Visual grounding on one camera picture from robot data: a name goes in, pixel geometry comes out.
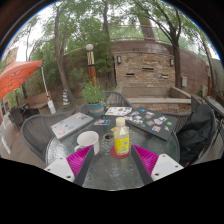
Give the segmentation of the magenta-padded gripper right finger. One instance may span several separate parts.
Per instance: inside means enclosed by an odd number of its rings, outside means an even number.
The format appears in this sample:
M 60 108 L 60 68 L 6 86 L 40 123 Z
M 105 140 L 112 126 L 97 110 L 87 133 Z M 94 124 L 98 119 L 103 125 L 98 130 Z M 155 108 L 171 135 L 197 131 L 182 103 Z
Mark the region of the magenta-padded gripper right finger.
M 145 185 L 182 169 L 182 166 L 167 154 L 157 155 L 137 145 L 131 145 L 131 154 Z

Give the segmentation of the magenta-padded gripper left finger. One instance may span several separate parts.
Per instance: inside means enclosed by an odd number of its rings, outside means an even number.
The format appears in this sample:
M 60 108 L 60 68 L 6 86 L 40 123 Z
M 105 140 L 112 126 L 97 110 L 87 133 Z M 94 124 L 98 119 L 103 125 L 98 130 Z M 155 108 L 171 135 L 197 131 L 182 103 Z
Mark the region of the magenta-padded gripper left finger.
M 87 146 L 67 158 L 56 159 L 45 171 L 82 186 L 93 157 L 94 147 Z

